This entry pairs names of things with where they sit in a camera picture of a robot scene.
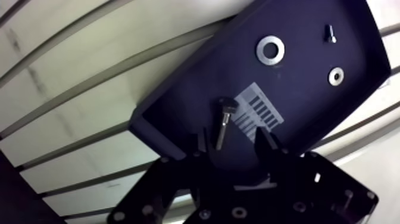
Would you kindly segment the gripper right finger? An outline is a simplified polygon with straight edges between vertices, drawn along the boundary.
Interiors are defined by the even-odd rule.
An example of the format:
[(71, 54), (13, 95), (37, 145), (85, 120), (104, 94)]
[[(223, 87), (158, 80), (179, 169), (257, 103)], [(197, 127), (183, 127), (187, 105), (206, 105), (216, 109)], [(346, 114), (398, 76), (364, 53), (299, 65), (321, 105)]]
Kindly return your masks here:
[(322, 155), (288, 148), (264, 127), (236, 132), (232, 159), (242, 172), (236, 223), (365, 223), (379, 197)]

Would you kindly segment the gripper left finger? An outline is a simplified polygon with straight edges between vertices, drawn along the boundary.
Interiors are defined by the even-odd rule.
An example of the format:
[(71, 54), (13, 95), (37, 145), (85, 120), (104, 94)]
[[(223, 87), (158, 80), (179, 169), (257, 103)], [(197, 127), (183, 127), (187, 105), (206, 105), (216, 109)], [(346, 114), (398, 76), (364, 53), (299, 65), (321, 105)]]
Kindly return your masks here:
[(184, 189), (195, 201), (195, 211), (185, 223), (219, 223), (208, 156), (215, 139), (213, 131), (204, 129), (197, 134), (193, 154), (181, 160), (163, 157), (154, 162), (111, 211), (107, 223), (162, 223), (178, 192)]

